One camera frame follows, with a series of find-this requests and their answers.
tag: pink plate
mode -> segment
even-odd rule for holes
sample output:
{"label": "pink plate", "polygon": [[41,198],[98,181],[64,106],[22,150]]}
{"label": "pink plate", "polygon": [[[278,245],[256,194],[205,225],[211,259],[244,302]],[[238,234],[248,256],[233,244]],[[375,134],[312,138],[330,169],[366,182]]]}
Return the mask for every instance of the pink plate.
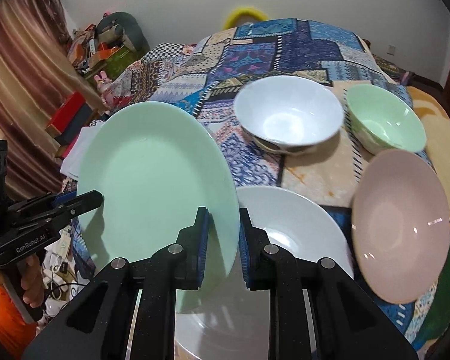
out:
{"label": "pink plate", "polygon": [[408,303],[437,280],[450,246],[450,209],[433,169],[402,150],[379,153],[363,173],[352,210],[360,270],[390,303]]}

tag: pink bunny toy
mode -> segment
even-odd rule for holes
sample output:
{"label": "pink bunny toy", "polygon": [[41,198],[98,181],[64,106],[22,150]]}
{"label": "pink bunny toy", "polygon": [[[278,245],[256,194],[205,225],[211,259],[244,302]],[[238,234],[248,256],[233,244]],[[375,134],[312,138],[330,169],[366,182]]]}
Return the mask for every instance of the pink bunny toy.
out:
{"label": "pink bunny toy", "polygon": [[113,81],[107,77],[107,74],[103,70],[94,79],[97,83],[97,91],[102,95],[103,105],[111,109],[113,106],[113,93],[110,86]]}

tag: orange sleeve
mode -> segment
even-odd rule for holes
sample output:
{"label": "orange sleeve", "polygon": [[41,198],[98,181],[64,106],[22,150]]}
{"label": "orange sleeve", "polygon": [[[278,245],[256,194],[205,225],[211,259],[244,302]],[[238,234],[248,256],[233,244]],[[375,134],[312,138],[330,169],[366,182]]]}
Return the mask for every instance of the orange sleeve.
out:
{"label": "orange sleeve", "polygon": [[5,288],[0,286],[0,342],[17,360],[35,338],[36,322],[26,324]]}

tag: silver bolt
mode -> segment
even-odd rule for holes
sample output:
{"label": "silver bolt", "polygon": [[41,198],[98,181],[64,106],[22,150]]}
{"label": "silver bolt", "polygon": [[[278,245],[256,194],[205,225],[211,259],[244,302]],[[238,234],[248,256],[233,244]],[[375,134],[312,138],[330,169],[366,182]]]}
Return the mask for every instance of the silver bolt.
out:
{"label": "silver bolt", "polygon": [[172,254],[178,254],[182,250],[183,250],[183,247],[180,244],[173,244],[168,247],[168,251]]}
{"label": "silver bolt", "polygon": [[332,269],[335,266],[335,261],[326,257],[320,261],[320,264],[323,268]]}
{"label": "silver bolt", "polygon": [[120,269],[120,268],[123,268],[124,265],[125,265],[125,259],[123,259],[123,258],[121,258],[121,257],[118,257],[118,258],[116,258],[116,259],[114,259],[114,260],[112,261],[112,268],[113,268],[113,269]]}
{"label": "silver bolt", "polygon": [[276,246],[276,245],[274,245],[274,244],[268,244],[268,245],[265,245],[265,247],[263,248],[263,250],[265,251],[265,253],[268,253],[268,254],[275,254],[275,253],[278,253],[278,251],[279,251],[280,249],[278,249],[278,246]]}

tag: brown curtain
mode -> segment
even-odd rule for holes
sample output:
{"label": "brown curtain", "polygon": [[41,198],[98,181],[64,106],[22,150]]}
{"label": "brown curtain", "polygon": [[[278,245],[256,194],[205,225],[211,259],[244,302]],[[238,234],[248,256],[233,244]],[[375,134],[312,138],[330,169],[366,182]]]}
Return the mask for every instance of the brown curtain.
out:
{"label": "brown curtain", "polygon": [[68,61],[67,39],[60,0],[0,0],[0,139],[8,141],[11,197],[59,190],[59,145],[44,128],[63,100],[78,91],[101,107]]}

